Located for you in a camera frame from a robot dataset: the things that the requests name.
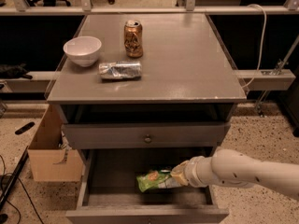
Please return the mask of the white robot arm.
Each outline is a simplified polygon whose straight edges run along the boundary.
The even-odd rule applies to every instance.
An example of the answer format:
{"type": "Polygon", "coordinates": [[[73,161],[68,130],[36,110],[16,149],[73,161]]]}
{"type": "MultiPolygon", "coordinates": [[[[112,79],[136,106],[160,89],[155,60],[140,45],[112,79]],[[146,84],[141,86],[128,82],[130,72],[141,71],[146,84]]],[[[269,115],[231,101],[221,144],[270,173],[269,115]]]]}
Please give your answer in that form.
{"type": "Polygon", "coordinates": [[[171,176],[182,186],[246,188],[253,184],[299,200],[299,165],[260,161],[231,149],[197,156],[177,165],[171,176]]]}

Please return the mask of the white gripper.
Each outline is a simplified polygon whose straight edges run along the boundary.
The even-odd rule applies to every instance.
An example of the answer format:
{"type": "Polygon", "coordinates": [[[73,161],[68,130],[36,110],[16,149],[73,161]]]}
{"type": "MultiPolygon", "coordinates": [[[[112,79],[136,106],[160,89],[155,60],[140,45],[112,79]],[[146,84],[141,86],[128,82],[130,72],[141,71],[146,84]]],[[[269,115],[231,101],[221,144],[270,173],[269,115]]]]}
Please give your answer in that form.
{"type": "Polygon", "coordinates": [[[203,188],[212,183],[211,159],[204,156],[191,158],[174,167],[170,175],[182,186],[190,184],[194,188],[203,188]]]}

